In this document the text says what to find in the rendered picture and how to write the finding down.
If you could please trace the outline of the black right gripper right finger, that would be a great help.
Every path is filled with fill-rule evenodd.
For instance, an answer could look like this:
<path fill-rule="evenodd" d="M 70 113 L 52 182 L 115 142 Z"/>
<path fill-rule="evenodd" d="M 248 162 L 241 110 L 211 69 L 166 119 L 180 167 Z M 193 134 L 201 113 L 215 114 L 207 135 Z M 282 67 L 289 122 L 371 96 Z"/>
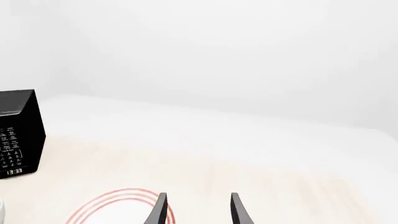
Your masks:
<path fill-rule="evenodd" d="M 236 192 L 231 194 L 230 210 L 233 224 L 254 224 Z"/>

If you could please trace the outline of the white plate with red rings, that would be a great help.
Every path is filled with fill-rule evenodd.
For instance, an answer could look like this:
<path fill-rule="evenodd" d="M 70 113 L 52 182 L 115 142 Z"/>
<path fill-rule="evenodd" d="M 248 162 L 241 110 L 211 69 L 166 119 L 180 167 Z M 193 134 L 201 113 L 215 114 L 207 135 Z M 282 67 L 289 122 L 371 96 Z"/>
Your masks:
<path fill-rule="evenodd" d="M 142 188 L 111 190 L 75 210 L 65 224 L 144 224 L 158 198 Z"/>

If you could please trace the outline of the black microwave oven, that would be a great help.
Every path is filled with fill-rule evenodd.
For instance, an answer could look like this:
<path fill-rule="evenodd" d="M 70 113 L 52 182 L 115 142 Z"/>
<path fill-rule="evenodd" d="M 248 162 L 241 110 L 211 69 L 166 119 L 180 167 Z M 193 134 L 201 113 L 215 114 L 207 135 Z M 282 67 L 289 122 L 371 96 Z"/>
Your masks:
<path fill-rule="evenodd" d="M 37 171 L 45 138 L 35 90 L 0 91 L 0 179 Z"/>

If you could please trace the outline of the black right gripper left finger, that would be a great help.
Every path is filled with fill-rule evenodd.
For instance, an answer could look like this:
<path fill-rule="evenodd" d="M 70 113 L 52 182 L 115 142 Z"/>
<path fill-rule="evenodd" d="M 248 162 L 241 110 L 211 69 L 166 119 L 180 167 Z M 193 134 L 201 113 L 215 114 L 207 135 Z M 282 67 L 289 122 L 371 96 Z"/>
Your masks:
<path fill-rule="evenodd" d="M 144 224 L 165 224 L 167 219 L 167 210 L 167 194 L 162 192 L 159 194 L 159 197 Z"/>

